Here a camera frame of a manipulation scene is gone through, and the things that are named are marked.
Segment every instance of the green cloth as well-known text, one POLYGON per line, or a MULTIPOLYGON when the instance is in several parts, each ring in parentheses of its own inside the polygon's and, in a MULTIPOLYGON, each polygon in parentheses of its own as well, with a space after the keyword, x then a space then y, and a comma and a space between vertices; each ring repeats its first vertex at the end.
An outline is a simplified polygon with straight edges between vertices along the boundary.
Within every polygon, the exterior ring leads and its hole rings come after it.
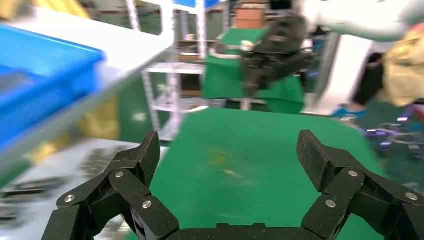
MULTIPOLYGON (((241 41, 256 43, 265 34, 265 29, 231 28, 221 42, 228 46, 239 46, 241 41)), ((236 55, 238 51, 228 51, 236 55)), ((240 60, 206 58, 206 72, 202 87, 206 99, 244 98, 240 60)), ((303 89, 298 77, 290 76, 274 83, 270 89, 261 90, 258 99, 264 99, 269 109, 276 113, 298 114, 304 107, 303 89)))
MULTIPOLYGON (((187 116, 150 190, 182 229, 217 223, 299 227, 320 195, 297 159, 304 129, 382 175, 357 131, 330 118, 208 108, 187 116)), ((383 237, 352 215, 337 240, 358 239, 383 237)))

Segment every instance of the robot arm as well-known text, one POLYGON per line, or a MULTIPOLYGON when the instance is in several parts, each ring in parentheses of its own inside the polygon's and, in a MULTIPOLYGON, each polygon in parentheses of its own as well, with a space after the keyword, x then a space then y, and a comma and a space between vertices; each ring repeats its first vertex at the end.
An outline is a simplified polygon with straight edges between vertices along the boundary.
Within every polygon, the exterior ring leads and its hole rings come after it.
POLYGON ((377 42, 400 40, 424 21, 424 0, 299 0, 308 31, 317 26, 377 42))

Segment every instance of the gray table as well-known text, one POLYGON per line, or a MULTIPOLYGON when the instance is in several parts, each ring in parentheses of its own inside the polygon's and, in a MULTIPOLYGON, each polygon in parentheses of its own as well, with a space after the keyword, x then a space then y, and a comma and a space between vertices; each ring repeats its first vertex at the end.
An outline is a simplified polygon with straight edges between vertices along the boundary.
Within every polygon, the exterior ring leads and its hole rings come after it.
MULTIPOLYGON (((128 149, 131 149, 138 145, 139 144, 137 143, 82 138, 72 146, 50 156, 40 165, 25 172, 13 181, 12 184, 49 177, 69 177, 69 182, 60 189, 54 190, 52 196, 48 199, 22 205, 21 207, 26 218, 25 223, 15 229, 0 230, 0 240, 40 240, 43 236, 44 229, 47 226, 52 211, 57 209, 57 199, 64 193, 74 189, 88 180, 84 177, 83 172, 80 170, 80 165, 85 159, 87 159, 91 150, 98 148, 112 150, 117 146, 126 146, 128 149)), ((161 158, 167 150, 167 148, 161 147, 161 158)), ((115 223, 124 222, 120 216, 114 218, 112 221, 115 223)), ((113 239, 119 239, 119 237, 123 237, 125 234, 125 232, 120 232, 118 235, 114 234, 113 239)), ((106 232, 102 232, 96 237, 96 240, 105 239, 110 239, 106 232)))

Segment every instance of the blue tray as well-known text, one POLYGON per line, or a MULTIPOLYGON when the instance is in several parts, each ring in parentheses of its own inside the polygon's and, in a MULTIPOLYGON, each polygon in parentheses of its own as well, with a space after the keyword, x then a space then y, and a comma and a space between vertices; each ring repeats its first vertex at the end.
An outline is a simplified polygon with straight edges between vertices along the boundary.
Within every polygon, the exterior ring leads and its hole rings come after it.
POLYGON ((0 152, 97 90, 98 49, 0 24, 0 152))
MULTIPOLYGON (((190 8, 196 7, 196 0, 174 0, 175 4, 183 5, 190 8)), ((204 7, 210 8, 220 3, 220 0, 204 0, 204 7)))

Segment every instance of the person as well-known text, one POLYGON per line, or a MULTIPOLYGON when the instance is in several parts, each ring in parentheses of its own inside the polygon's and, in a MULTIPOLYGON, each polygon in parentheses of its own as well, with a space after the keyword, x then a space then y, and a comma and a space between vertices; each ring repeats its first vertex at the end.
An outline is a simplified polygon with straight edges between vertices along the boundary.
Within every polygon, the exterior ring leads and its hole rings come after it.
POLYGON ((378 93, 396 107, 424 98, 424 23, 413 26, 384 55, 370 56, 350 104, 342 104, 332 116, 363 118, 367 103, 378 93))

